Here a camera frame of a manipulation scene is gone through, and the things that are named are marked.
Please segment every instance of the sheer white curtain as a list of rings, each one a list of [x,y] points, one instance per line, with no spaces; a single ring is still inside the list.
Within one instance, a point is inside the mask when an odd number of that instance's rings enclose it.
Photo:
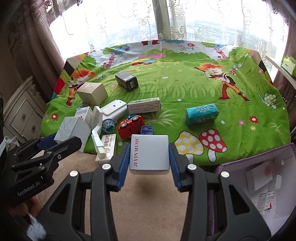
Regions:
[[[274,79],[264,55],[282,59],[286,19],[277,0],[80,0],[50,29],[65,60],[128,42],[194,40],[255,49]]]

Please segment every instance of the orange hair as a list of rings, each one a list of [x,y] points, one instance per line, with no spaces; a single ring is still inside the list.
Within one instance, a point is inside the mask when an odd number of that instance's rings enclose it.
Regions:
[[[76,69],[72,74],[72,77],[74,79],[82,78],[82,77],[86,77],[86,76],[95,77],[96,72],[95,71],[90,71],[88,69],[79,68],[79,69]]]
[[[223,66],[211,63],[204,63],[199,66],[200,70],[206,71],[208,69],[222,69]]]

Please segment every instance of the white shelf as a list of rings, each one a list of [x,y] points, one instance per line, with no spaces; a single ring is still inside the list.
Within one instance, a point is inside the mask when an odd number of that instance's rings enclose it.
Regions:
[[[281,67],[281,62],[276,61],[274,58],[268,57],[267,55],[265,55],[265,58],[269,62],[271,62],[287,78],[287,80],[292,84],[292,86],[296,89],[296,80],[291,75],[289,75],[289,73],[283,67]]]

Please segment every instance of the teal box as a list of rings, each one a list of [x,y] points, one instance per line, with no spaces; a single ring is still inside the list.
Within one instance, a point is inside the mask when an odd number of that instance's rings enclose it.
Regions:
[[[218,116],[219,111],[215,104],[207,104],[185,109],[185,124],[190,126],[194,123],[202,123],[214,120]]]

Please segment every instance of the bolt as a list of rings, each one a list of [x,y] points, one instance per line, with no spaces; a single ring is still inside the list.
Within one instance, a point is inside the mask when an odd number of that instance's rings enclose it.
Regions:
[[[104,170],[108,170],[108,169],[111,168],[111,165],[108,164],[108,163],[106,163],[106,164],[102,165],[102,168],[103,168]]]
[[[227,178],[227,177],[229,177],[229,173],[226,171],[223,171],[223,172],[221,172],[221,176]]]
[[[192,171],[196,169],[196,165],[194,164],[189,164],[187,167],[189,170],[192,170]]]
[[[78,172],[76,170],[70,172],[70,176],[72,177],[76,177],[77,175],[78,175]]]

